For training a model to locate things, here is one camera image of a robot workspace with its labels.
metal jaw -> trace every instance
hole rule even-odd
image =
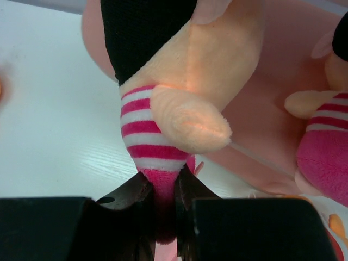
[[[337,261],[314,207],[303,200],[223,200],[189,170],[175,184],[184,261]],[[97,202],[0,200],[1,261],[154,261],[153,186],[138,173]]]

black fabric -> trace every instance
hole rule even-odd
[[[101,0],[105,45],[119,85],[192,17],[197,0]]]
[[[332,41],[334,53],[345,61],[348,61],[348,12],[339,22]]]

pink striped fabric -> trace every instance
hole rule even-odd
[[[138,170],[178,173],[189,155],[172,146],[153,121],[153,88],[143,86],[122,96],[121,134]]]
[[[306,131],[348,131],[348,92],[322,105],[308,121]]]

white table surface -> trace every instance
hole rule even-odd
[[[136,174],[120,134],[117,86],[91,60],[81,16],[0,0],[0,198],[98,199]],[[210,160],[223,197],[253,189]]]

stuffed pig toy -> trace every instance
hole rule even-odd
[[[175,238],[174,182],[195,154],[219,150],[232,131],[221,111],[258,64],[264,1],[233,0],[209,24],[197,0],[90,0],[83,38],[119,83],[121,134],[153,184],[157,241]]]
[[[326,57],[328,91],[300,91],[285,108],[308,125],[297,151],[297,185],[348,207],[348,13],[315,46],[312,57]]]

